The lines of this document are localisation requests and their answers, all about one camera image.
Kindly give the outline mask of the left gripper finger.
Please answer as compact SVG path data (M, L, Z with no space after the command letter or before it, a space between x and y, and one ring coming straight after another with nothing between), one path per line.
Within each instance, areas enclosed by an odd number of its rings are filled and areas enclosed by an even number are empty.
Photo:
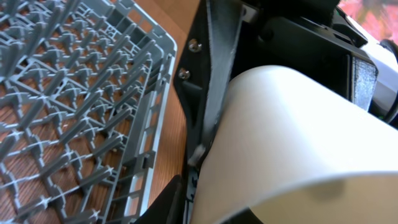
M182 177L175 175L134 224L182 224L185 193Z

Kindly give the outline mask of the white paper cup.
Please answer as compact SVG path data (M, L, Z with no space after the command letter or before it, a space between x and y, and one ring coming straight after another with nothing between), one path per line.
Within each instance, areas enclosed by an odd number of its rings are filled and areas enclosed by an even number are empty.
M234 78L192 223L396 223L397 131L291 68Z

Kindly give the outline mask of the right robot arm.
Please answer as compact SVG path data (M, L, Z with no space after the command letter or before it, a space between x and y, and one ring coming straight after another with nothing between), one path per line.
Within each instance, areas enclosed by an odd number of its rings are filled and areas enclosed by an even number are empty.
M174 77L189 166L210 150L230 81L263 65L297 70L397 124L397 45L376 40L337 1L205 0Z

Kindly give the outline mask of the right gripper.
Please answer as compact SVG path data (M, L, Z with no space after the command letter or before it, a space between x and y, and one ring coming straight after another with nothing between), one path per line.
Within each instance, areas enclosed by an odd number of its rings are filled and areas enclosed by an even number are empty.
M244 1L231 76L289 67L367 111L378 76L363 50L369 42L338 1Z

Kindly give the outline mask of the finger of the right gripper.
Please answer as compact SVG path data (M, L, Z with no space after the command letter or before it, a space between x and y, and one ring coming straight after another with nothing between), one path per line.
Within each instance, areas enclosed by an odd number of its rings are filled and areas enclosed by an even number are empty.
M243 21L243 4L202 0L174 78L186 117L187 164L200 167L215 138Z

